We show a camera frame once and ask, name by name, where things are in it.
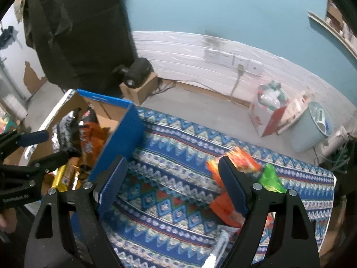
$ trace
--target white wainscoting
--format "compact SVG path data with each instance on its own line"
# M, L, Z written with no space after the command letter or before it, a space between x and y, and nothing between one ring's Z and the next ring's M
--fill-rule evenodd
M259 84L280 81L288 98L309 87L316 100L334 120L335 127L348 120L356 107L332 85L312 72L278 57L237 41L218 37L168 31L135 31L134 42L138 55L152 63L159 77L172 80L192 80L230 95L237 70L205 61L206 49L216 49L264 64L262 75L245 72L233 96L251 101Z

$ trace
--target brown stain on wall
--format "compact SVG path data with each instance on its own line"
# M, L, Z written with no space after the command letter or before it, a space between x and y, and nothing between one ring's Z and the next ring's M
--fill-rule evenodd
M42 79L39 79L30 63L25 61L24 84L32 95L45 83L45 81L46 77L44 76Z

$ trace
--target blue wall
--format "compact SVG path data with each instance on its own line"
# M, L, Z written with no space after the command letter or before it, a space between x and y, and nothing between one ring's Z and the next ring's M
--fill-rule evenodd
M208 34L284 57L320 76L357 106L357 61L310 22L327 0L126 0L133 31Z

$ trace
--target gray floor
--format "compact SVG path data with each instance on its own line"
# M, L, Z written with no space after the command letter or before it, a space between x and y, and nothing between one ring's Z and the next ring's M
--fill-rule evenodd
M60 88L46 82L30 101L25 125L30 126L32 131L37 131L62 97L63 92ZM307 163L313 164L315 159L313 150L296 153L292 149L290 131L279 136L273 134L260 138L248 117L248 109L230 101L176 87L163 94L149 97L142 106L198 123ZM26 164L24 158L20 164Z

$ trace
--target power outlet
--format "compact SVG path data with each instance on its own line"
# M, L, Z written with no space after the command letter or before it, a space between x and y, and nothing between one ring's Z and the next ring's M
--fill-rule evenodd
M205 49L205 61L206 62L211 62L211 63L219 63L220 59L220 52L218 50L214 49Z
M234 55L232 53L226 53L222 51L220 52L220 58L219 58L220 64L224 66L232 67L233 59L234 59Z
M238 65L241 64L244 70L246 70L248 67L248 63L249 63L249 59L236 55L233 61L233 68L238 69Z
M264 66L261 62L250 60L246 71L254 75L261 75L263 73L263 68Z

